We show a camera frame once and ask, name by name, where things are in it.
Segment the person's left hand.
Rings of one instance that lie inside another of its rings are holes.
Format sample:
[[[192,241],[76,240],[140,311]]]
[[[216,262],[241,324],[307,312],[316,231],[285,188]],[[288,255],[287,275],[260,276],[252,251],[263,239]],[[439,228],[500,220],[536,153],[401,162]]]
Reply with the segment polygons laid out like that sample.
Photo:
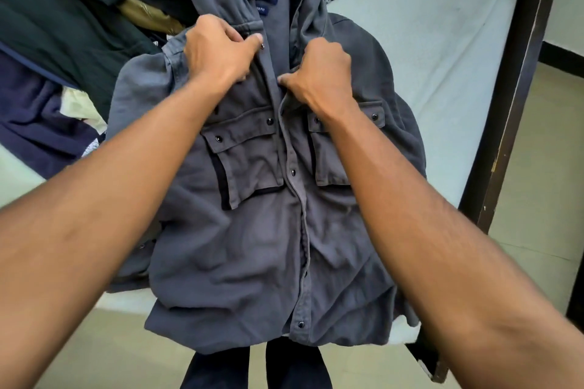
[[[184,53],[189,74],[205,94],[221,99],[247,78],[256,55],[246,55],[244,39],[225,20],[211,14],[200,16],[187,31]]]

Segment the person's right hand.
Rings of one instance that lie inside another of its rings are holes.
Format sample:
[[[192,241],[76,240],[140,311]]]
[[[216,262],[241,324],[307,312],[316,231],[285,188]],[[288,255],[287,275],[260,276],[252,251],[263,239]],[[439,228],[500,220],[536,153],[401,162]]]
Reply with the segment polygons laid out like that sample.
[[[302,73],[304,94],[294,95],[323,122],[339,120],[356,103],[353,98],[351,57],[341,44],[320,37],[305,48],[293,73]]]

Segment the grey button-up shirt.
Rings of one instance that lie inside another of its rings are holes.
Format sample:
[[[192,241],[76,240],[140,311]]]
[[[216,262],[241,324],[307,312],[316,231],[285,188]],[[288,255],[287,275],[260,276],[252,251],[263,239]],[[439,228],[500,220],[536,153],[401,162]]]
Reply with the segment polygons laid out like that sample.
[[[419,319],[371,245],[330,135],[277,84],[311,39],[340,43],[361,112],[425,175],[382,46],[325,0],[192,3],[242,37],[261,33],[266,49],[210,113],[109,291],[149,288],[145,327],[200,353],[283,335],[310,346],[415,342]]]

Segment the person's right forearm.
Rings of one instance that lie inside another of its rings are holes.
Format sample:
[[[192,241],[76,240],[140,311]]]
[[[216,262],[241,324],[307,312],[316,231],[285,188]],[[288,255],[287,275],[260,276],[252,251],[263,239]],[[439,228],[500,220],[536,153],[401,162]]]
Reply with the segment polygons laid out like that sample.
[[[353,98],[317,100],[374,247],[463,389],[584,389],[584,335]]]

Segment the person's left forearm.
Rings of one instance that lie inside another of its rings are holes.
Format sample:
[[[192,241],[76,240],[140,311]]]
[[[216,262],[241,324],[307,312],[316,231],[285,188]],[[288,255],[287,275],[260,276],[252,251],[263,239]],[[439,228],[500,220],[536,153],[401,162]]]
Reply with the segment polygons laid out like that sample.
[[[157,212],[232,82],[196,76],[0,210],[0,389],[32,389]]]

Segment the olive brown garment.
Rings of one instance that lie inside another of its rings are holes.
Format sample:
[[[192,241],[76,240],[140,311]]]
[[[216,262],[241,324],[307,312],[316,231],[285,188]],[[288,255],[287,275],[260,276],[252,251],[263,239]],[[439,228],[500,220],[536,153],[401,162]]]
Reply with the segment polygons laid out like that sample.
[[[132,24],[143,29],[171,36],[186,30],[177,19],[141,0],[123,0],[117,8]]]

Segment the white bed sheet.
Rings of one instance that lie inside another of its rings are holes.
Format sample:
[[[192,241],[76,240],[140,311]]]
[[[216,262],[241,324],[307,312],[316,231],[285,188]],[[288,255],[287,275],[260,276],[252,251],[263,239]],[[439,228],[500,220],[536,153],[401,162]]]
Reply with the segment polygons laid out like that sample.
[[[435,11],[434,8],[423,7],[428,1],[340,0],[332,4],[326,3],[329,14],[352,20],[374,36],[386,53],[392,69],[395,93],[410,107],[419,128],[425,150],[424,177],[427,177],[427,155],[415,112],[415,99],[419,97],[420,87],[441,52],[440,45],[424,45],[423,41],[447,30],[446,26],[427,26],[427,18]],[[186,85],[189,70],[184,48],[186,33],[193,25],[187,26],[186,30],[175,36],[168,35],[168,41],[159,49],[159,53],[135,56],[121,68],[113,90],[109,117],[105,120],[105,142]],[[9,54],[18,54],[1,43],[0,49]],[[19,57],[31,62],[21,55]],[[33,69],[38,68],[40,67],[34,64]],[[149,288],[114,292],[112,296],[127,294],[135,297],[143,292],[150,297],[147,306],[149,318],[157,301]]]

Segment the cream cloth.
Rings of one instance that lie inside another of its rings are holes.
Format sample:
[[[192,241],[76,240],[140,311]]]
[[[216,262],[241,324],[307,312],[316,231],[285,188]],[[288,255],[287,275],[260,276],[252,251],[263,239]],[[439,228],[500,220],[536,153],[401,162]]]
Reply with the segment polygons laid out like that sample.
[[[106,121],[84,91],[63,86],[60,113],[68,118],[84,122],[95,129],[99,135],[103,135],[107,130]]]

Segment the dark green garment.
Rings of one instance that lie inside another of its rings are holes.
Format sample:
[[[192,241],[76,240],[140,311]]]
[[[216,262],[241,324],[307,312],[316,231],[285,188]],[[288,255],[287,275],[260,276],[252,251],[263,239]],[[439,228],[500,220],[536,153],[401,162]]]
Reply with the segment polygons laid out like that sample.
[[[86,92],[108,120],[121,68],[159,53],[168,36],[132,24],[117,8],[122,1],[0,0],[0,43]],[[198,17],[191,0],[141,1],[185,26]]]

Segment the navy blue garment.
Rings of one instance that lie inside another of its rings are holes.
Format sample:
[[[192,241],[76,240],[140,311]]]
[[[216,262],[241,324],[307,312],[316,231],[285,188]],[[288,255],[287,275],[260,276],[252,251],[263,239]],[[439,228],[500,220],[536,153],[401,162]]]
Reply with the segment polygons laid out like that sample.
[[[105,138],[60,113],[63,86],[0,49],[0,144],[44,179]]]

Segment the person's dark trousers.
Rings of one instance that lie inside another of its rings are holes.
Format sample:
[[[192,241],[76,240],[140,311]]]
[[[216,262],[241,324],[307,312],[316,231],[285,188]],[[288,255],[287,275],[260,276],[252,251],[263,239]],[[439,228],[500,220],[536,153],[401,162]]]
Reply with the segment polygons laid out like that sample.
[[[196,352],[179,389],[249,389],[250,352],[250,347]],[[268,389],[333,389],[317,347],[282,336],[267,342],[265,363]]]

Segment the dark wooden bed frame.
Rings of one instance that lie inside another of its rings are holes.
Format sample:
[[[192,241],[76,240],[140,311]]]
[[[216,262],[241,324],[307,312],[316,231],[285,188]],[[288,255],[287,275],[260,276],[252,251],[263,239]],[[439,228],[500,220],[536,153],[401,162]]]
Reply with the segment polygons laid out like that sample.
[[[429,0],[425,39],[440,56],[415,112],[427,178],[488,234],[537,67],[553,0]]]

